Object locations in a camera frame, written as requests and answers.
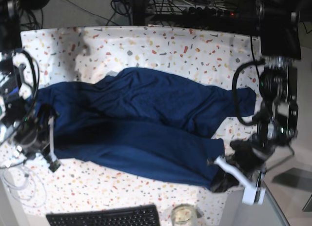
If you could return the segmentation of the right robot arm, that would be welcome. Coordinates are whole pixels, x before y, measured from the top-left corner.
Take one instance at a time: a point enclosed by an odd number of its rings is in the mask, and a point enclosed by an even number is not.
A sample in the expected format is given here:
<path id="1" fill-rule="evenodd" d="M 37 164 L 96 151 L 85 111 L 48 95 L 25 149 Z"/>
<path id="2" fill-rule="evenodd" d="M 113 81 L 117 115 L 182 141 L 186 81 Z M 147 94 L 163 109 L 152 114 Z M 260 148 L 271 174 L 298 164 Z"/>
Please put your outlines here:
<path id="1" fill-rule="evenodd" d="M 0 0 L 0 142 L 12 140 L 26 157 L 54 154 L 52 105 L 39 101 L 39 66 L 23 49 L 20 10 L 43 7 L 48 0 Z"/>

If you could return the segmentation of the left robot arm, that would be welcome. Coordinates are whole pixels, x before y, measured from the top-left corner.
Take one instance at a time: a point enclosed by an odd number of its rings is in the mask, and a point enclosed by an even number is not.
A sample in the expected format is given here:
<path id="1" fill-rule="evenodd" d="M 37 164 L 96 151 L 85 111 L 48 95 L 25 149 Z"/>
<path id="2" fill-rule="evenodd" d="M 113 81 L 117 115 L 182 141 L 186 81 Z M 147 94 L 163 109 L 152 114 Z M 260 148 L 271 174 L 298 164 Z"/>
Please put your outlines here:
<path id="1" fill-rule="evenodd" d="M 293 62 L 301 58 L 298 38 L 300 11 L 310 0 L 255 0 L 259 18 L 262 57 L 242 64 L 235 72 L 232 93 L 236 117 L 245 126 L 257 130 L 246 141 L 230 143 L 234 155 L 230 163 L 250 174 L 264 166 L 278 146 L 290 146 L 297 136 L 297 68 Z M 237 82 L 247 67 L 263 66 L 259 75 L 260 110 L 247 122 L 238 105 Z"/>

